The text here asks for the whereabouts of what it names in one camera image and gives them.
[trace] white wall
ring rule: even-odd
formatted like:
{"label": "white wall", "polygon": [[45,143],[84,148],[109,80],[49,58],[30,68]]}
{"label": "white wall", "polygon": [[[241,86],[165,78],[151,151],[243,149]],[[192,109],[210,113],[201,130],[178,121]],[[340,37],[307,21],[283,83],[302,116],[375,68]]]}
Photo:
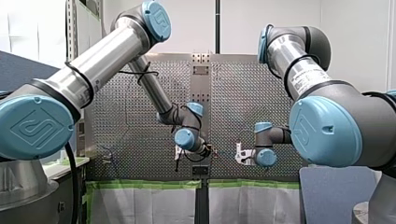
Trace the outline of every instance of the white wall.
{"label": "white wall", "polygon": [[[104,0],[104,26],[141,0]],[[172,22],[171,38],[151,52],[215,51],[215,0],[159,0]],[[221,53],[257,54],[262,28],[320,23],[320,0],[221,1]]]}
{"label": "white wall", "polygon": [[55,67],[63,66],[65,1],[0,0],[0,50]]}
{"label": "white wall", "polygon": [[[106,31],[119,13],[141,4],[141,0],[104,0]],[[169,14],[172,34],[150,52],[207,52],[214,51],[215,9],[213,0],[160,0]]]}
{"label": "white wall", "polygon": [[360,91],[387,90],[392,1],[322,0],[320,28],[332,44],[333,78]]}
{"label": "white wall", "polygon": [[257,54],[260,32],[269,23],[319,27],[320,0],[222,0],[221,53]]}

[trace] vertical pole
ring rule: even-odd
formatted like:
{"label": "vertical pole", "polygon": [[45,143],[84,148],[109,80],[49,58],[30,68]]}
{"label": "vertical pole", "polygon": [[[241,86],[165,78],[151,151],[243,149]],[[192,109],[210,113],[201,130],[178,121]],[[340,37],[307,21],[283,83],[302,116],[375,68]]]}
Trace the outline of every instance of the vertical pole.
{"label": "vertical pole", "polygon": [[220,0],[216,0],[216,54],[220,54]]}

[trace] metal stand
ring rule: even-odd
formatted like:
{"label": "metal stand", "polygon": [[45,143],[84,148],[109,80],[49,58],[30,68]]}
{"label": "metal stand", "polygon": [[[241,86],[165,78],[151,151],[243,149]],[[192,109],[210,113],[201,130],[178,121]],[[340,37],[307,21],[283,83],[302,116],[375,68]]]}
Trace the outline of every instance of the metal stand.
{"label": "metal stand", "polygon": [[195,224],[209,223],[209,166],[192,166],[192,175],[201,180],[201,187],[195,191]]}
{"label": "metal stand", "polygon": [[50,181],[43,194],[1,206],[1,223],[58,223],[62,205],[55,193],[57,188],[58,183]]}

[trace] metal bracket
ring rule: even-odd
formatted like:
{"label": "metal bracket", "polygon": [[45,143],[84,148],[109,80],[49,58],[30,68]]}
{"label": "metal bracket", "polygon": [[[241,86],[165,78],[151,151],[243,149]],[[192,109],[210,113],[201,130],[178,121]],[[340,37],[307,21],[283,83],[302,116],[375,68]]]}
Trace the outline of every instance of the metal bracket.
{"label": "metal bracket", "polygon": [[193,75],[209,75],[209,66],[193,66]]}
{"label": "metal bracket", "polygon": [[72,61],[78,56],[76,0],[67,0],[66,5],[67,61]]}
{"label": "metal bracket", "polygon": [[193,165],[192,166],[192,175],[199,175],[202,178],[202,175],[209,175],[209,166],[208,165]]}

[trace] robotic arm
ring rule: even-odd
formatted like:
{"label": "robotic arm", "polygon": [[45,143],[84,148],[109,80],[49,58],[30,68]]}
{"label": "robotic arm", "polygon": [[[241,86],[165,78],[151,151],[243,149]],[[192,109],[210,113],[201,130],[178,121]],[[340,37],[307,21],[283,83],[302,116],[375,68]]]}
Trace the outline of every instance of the robotic arm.
{"label": "robotic arm", "polygon": [[80,109],[128,64],[158,111],[164,124],[182,125],[175,141],[183,149],[206,154],[199,136],[203,108],[196,103],[176,108],[144,54],[171,34],[165,9],[157,2],[121,13],[112,32],[52,77],[34,79],[0,102],[0,157],[36,160],[60,150],[70,139]]}
{"label": "robotic arm", "polygon": [[388,170],[396,156],[396,106],[390,94],[361,94],[325,72],[331,58],[325,34],[312,27],[262,31],[259,60],[279,76],[295,101],[291,141],[315,164]]}

